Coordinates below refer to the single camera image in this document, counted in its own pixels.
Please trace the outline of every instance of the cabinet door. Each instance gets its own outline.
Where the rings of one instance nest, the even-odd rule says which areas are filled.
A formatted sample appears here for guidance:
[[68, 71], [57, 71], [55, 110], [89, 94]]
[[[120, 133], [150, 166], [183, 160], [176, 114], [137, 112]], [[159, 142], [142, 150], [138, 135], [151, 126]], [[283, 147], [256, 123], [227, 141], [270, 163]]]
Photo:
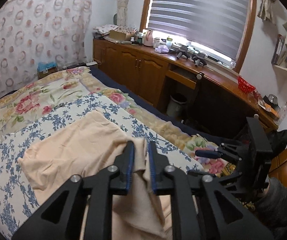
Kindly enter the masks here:
[[93, 59], [98, 61], [100, 65], [102, 63], [102, 56], [104, 54], [103, 42], [101, 40], [93, 41]]
[[120, 72], [119, 72], [119, 54], [115, 44], [107, 44], [104, 49], [104, 55], [102, 59], [102, 65], [100, 70], [105, 72], [114, 81], [120, 82]]
[[150, 56], [142, 56], [138, 64], [139, 90], [138, 95], [157, 105], [163, 83], [163, 68], [167, 62]]
[[130, 49], [121, 49], [120, 53], [120, 75], [121, 84], [125, 85], [134, 93], [138, 92], [138, 70], [139, 54]]

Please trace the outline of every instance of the trash can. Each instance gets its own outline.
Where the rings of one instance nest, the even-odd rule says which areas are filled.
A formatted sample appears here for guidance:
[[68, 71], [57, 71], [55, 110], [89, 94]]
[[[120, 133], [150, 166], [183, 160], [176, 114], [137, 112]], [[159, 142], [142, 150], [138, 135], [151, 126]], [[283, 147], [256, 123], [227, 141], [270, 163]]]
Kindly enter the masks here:
[[187, 103], [187, 98], [180, 94], [175, 93], [170, 96], [170, 102], [167, 108], [167, 115], [170, 117], [178, 117], [183, 109], [183, 106]]

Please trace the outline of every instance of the window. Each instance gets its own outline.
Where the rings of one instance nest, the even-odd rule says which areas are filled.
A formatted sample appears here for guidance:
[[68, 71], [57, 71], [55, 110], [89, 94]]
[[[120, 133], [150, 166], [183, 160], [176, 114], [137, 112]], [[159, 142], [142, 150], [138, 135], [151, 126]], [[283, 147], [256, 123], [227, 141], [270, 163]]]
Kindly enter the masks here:
[[197, 42], [191, 42], [191, 41], [189, 41], [186, 38], [181, 37], [181, 36], [168, 34], [168, 33], [164, 33], [164, 32], [154, 31], [152, 35], [154, 38], [158, 37], [161, 39], [166, 39], [167, 37], [170, 37], [173, 39], [173, 43], [176, 42], [176, 43], [183, 44], [183, 45], [189, 45], [198, 51], [205, 52], [207, 55], [210, 55], [212, 57], [217, 58], [219, 61], [224, 63], [226, 67], [230, 68], [229, 66], [230, 66], [230, 63], [232, 61], [231, 58], [229, 58], [228, 56], [226, 56], [220, 52], [217, 52], [216, 50], [211, 49], [207, 46], [204, 46], [204, 45], [199, 44]]
[[181, 36], [207, 54], [235, 60], [239, 72], [255, 14], [256, 0], [145, 0], [141, 29]]

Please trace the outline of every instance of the bed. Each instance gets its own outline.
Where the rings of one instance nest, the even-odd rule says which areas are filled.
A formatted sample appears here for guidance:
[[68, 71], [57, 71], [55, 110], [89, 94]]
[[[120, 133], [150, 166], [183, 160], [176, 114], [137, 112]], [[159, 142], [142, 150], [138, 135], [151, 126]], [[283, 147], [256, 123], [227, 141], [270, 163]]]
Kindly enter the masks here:
[[0, 239], [10, 239], [39, 206], [17, 159], [31, 143], [92, 110], [131, 136], [155, 141], [158, 152], [185, 172], [220, 174], [227, 164], [195, 157], [194, 152], [231, 140], [200, 133], [161, 114], [99, 69], [81, 66], [53, 73], [0, 99]]

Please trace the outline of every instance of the black bag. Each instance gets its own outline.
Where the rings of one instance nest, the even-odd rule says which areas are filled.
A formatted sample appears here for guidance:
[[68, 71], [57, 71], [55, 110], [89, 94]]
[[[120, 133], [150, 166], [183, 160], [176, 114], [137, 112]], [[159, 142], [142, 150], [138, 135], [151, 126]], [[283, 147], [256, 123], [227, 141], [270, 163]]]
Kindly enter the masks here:
[[275, 158], [287, 147], [287, 130], [282, 130], [280, 132], [276, 130], [271, 131], [267, 133], [267, 137], [271, 144], [273, 158]]

